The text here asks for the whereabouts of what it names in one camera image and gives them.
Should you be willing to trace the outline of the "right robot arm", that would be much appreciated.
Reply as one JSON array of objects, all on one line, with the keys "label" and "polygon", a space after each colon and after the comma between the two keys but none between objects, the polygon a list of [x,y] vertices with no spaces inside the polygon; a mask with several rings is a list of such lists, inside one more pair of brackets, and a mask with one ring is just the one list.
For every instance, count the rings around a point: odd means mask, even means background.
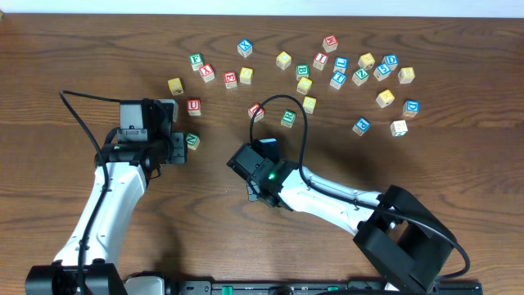
[{"label": "right robot arm", "polygon": [[228,167],[246,181],[250,200],[317,216],[352,234],[387,283],[407,293],[429,293],[456,237],[410,192],[391,185],[367,192],[324,179],[282,159],[275,139],[243,144]]}]

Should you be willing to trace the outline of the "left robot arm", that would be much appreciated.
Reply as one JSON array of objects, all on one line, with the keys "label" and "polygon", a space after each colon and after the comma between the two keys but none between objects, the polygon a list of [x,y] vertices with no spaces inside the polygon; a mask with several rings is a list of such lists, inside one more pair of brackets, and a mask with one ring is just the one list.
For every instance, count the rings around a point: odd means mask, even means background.
[{"label": "left robot arm", "polygon": [[95,180],[79,222],[50,265],[33,266],[28,294],[174,294],[165,275],[143,271],[122,280],[118,262],[133,211],[161,168],[187,160],[175,131],[173,99],[120,102],[120,124],[97,144]]}]

